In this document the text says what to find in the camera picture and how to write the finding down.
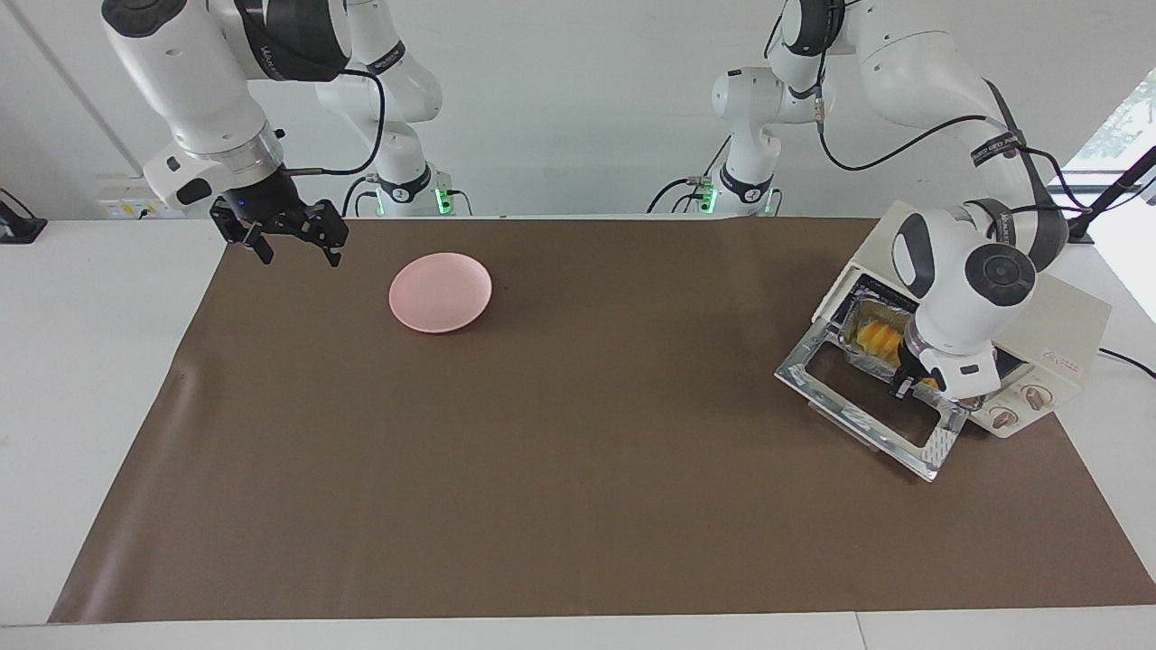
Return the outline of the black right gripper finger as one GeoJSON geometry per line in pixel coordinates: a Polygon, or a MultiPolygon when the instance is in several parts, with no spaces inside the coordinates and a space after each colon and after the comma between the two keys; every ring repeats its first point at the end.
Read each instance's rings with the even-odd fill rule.
{"type": "Polygon", "coordinates": [[[350,228],[329,200],[302,205],[294,209],[294,237],[320,248],[329,267],[341,264],[350,228]]]}
{"type": "Polygon", "coordinates": [[[227,244],[231,246],[232,244],[239,244],[243,248],[247,248],[264,265],[273,263],[274,251],[265,239],[264,227],[260,223],[251,223],[249,226],[244,219],[236,217],[236,214],[227,202],[213,202],[210,206],[210,217],[214,226],[218,227],[218,232],[227,241],[227,244]]]}

